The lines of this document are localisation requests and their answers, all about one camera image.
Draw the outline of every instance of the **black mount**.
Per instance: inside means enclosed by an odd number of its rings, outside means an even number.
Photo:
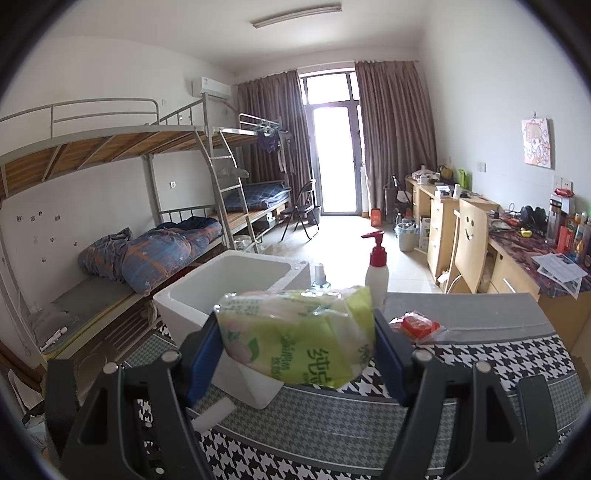
[[[390,395],[408,407],[381,479],[425,478],[447,398],[456,400],[456,417],[444,479],[537,477],[525,433],[488,363],[446,365],[393,332],[377,310],[375,325],[378,369]],[[186,409],[205,394],[222,351],[212,313],[180,352],[164,352],[142,367],[105,365],[79,412],[73,364],[50,361],[46,420],[62,474],[69,480],[213,480]],[[140,420],[138,399],[150,402],[153,425]],[[540,478],[560,478],[564,462],[556,467]]]

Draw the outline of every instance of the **wooden bed slats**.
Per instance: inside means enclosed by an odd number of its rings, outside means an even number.
[[[53,145],[47,146],[45,143],[40,145],[41,150],[24,154],[2,165],[0,199],[81,168],[146,154],[172,153],[197,148],[194,132],[188,131],[186,127],[181,126],[182,129],[174,130],[166,126],[162,131],[154,131],[153,128],[141,131],[141,128],[138,127],[133,133],[128,133],[127,130],[120,134],[113,129],[114,134],[108,136],[105,136],[105,131],[97,131],[102,135],[70,142],[67,142],[68,135],[55,137]],[[201,141],[206,144],[205,132],[197,132]],[[230,147],[256,141],[256,135],[246,133],[226,132],[224,136]],[[223,146],[218,133],[214,134],[212,143],[214,148]]]

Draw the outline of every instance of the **red package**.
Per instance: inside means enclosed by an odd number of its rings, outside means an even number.
[[[401,331],[415,343],[433,341],[436,336],[440,336],[445,331],[439,323],[417,312],[405,313],[401,317],[394,318],[390,322],[390,328]]]
[[[556,248],[556,251],[561,254],[569,253],[570,249],[573,247],[573,241],[573,231],[566,226],[561,226],[560,233],[558,235],[558,247]]]

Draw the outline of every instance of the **wooden desk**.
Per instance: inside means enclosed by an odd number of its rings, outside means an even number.
[[[433,278],[437,278],[450,268],[453,252],[453,238],[456,218],[453,211],[459,208],[459,200],[451,197],[435,197],[435,185],[419,185],[407,177],[407,184],[413,190],[413,215],[417,225],[421,218],[431,217],[427,263]],[[498,205],[480,197],[465,199],[478,204],[483,209],[493,209]]]
[[[579,298],[537,272],[536,255],[556,253],[541,238],[516,232],[493,232],[489,245],[495,253],[488,293],[529,293],[542,308],[567,350],[571,350],[591,315],[591,277],[583,279]]]

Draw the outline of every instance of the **air conditioner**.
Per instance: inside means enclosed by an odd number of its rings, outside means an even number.
[[[193,96],[201,97],[203,93],[208,93],[214,97],[229,99],[232,98],[232,88],[225,83],[217,80],[201,77],[191,82],[193,87]]]

